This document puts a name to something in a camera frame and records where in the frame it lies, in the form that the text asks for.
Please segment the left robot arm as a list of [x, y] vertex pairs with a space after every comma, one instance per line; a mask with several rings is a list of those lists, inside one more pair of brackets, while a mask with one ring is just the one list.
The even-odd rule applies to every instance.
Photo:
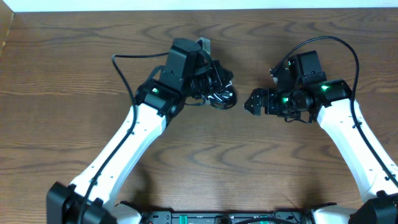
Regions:
[[121, 127], [98, 157], [69, 185], [53, 184], [46, 196], [48, 223], [132, 223], [142, 213], [117, 202], [121, 187], [146, 149], [192, 98], [195, 106], [228, 110], [236, 102], [233, 74], [211, 57], [210, 41], [177, 38], [166, 63], [136, 91]]

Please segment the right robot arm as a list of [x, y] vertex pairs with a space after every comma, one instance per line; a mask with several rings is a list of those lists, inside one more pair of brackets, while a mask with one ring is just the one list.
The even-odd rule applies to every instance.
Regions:
[[397, 223], [397, 165], [366, 123], [352, 89], [344, 80], [327, 80], [316, 51], [289, 57], [273, 77], [277, 88], [256, 88], [244, 107], [253, 115], [300, 121], [303, 112], [337, 146], [359, 189], [359, 209], [326, 203], [311, 208], [301, 223]]

